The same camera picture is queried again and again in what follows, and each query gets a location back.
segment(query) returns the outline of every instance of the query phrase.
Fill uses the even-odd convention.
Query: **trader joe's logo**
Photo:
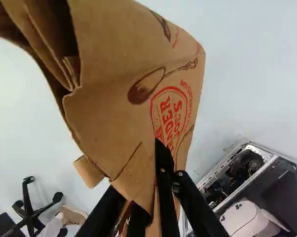
[[[160,90],[151,100],[150,117],[155,137],[169,147],[173,158],[187,125],[187,105],[186,94],[175,86]]]

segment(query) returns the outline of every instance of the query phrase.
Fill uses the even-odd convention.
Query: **white wall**
[[[205,48],[187,171],[205,175],[240,140],[297,158],[297,0],[141,0]]]
[[[187,170],[198,181],[235,143],[251,139],[297,158],[297,0],[141,0],[185,28],[207,53]],[[21,181],[37,205],[60,190],[90,211],[107,183],[88,190],[74,171],[80,151],[31,58],[0,40],[0,213]]]
[[[88,189],[73,167],[80,155],[38,66],[0,39],[0,214],[20,220],[11,205],[22,199],[22,180],[29,175],[37,179],[29,185],[37,208],[62,191],[65,202],[90,212],[108,182]]]

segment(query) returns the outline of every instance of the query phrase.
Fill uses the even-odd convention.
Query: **paper bag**
[[[205,52],[185,30],[134,1],[60,2],[64,7],[2,0],[48,69],[60,111],[84,152],[76,169],[89,187],[107,176],[154,216],[148,235],[158,235],[154,140],[170,148],[176,170],[185,169]]]

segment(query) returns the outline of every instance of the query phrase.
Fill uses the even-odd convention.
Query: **beige shoe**
[[[67,225],[82,226],[88,217],[87,213],[74,210],[67,205],[64,205],[61,207],[60,214],[61,213],[63,214],[61,221],[64,226],[67,226]]]

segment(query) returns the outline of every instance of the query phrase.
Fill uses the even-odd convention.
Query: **printed spoon illustration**
[[[128,100],[134,105],[140,105],[144,103],[147,101],[149,96],[152,95],[160,82],[166,77],[178,71],[194,69],[197,64],[198,58],[196,57],[192,62],[189,61],[187,64],[167,73],[165,73],[166,67],[155,69],[154,71],[144,75],[131,86],[128,92]]]

